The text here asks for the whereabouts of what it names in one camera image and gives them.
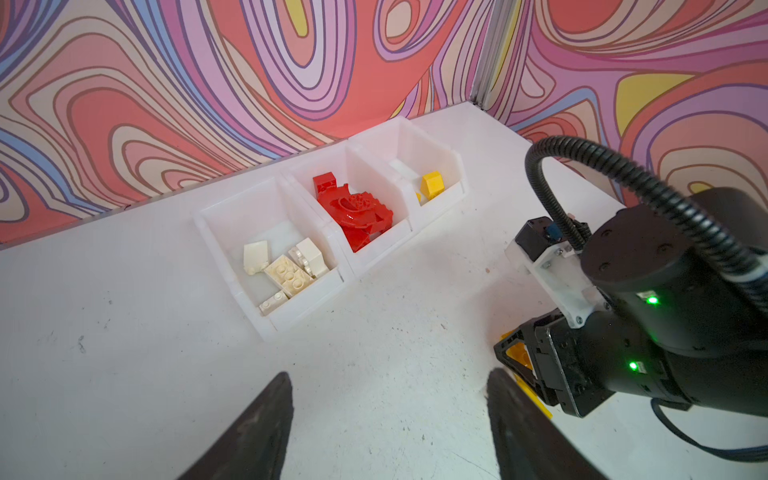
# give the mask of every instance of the white tabletop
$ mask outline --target white tabletop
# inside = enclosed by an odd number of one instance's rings
[[[415,122],[461,153],[472,192],[274,343],[191,218],[257,170],[0,252],[0,478],[175,478],[281,370],[296,407],[283,478],[498,478],[492,345],[553,308],[504,248],[545,211],[526,140],[471,104]],[[554,161],[545,173],[593,229],[621,208]],[[768,419],[670,417],[705,445],[768,443]],[[554,422],[612,478],[768,476],[684,444],[641,397]]]

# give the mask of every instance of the plastic bin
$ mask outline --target plastic bin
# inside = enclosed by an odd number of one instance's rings
[[[353,278],[339,246],[320,219],[282,177],[268,176],[249,189],[194,215],[195,224],[237,303],[265,340],[290,328]],[[309,237],[330,271],[267,316],[258,306],[277,293],[265,273],[243,269],[243,245],[267,240],[270,261]]]
[[[401,190],[409,191],[406,207],[416,231],[435,221],[469,192],[459,154],[433,140],[405,118],[395,117],[351,137],[349,141],[369,151],[371,158],[398,172],[400,178],[397,181]],[[433,171],[442,175],[445,191],[420,205],[415,192],[421,187],[422,177]]]
[[[357,252],[352,252],[341,226],[317,202],[313,178],[328,172],[336,177],[337,185],[349,184],[353,194],[369,192],[392,211],[392,227]],[[284,165],[283,175],[327,223],[333,237],[329,241],[336,240],[356,276],[362,276],[414,233],[406,206],[406,194],[413,196],[413,192],[403,187],[400,175],[389,165],[372,159],[370,153],[348,141],[291,160],[290,164]]]
[[[445,191],[419,205],[414,192],[421,177],[435,170]],[[392,227],[357,252],[315,197],[313,178],[327,172],[338,185],[349,184],[351,193],[370,192],[392,211]],[[368,272],[468,192],[460,156],[403,118],[250,175],[253,186],[197,212],[194,221],[234,299],[267,341]],[[278,288],[265,273],[245,273],[243,245],[267,240],[274,261],[307,237],[323,252],[330,272],[262,315],[258,306]]]

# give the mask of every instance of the red lego piece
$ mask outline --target red lego piece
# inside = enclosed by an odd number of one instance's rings
[[[372,236],[392,227],[392,211],[368,192],[350,194],[349,185],[336,186],[333,174],[314,177],[317,201],[341,226],[352,252],[371,242]]]
[[[336,188],[336,177],[332,173],[318,175],[314,177],[312,181],[315,183],[315,196],[319,196],[320,193],[328,190],[329,188]]]

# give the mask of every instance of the colorful swirl wallpaper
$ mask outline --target colorful swirl wallpaper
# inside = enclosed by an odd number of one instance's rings
[[[0,0],[0,242],[466,101],[492,0]]]
[[[731,186],[768,207],[766,0],[517,0],[487,102],[532,141],[586,137],[683,192]]]

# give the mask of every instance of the yellow lego brick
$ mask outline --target yellow lego brick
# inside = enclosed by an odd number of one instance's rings
[[[445,190],[445,184],[442,182],[442,175],[435,171],[422,177],[422,193],[427,200],[431,200],[440,195]]]

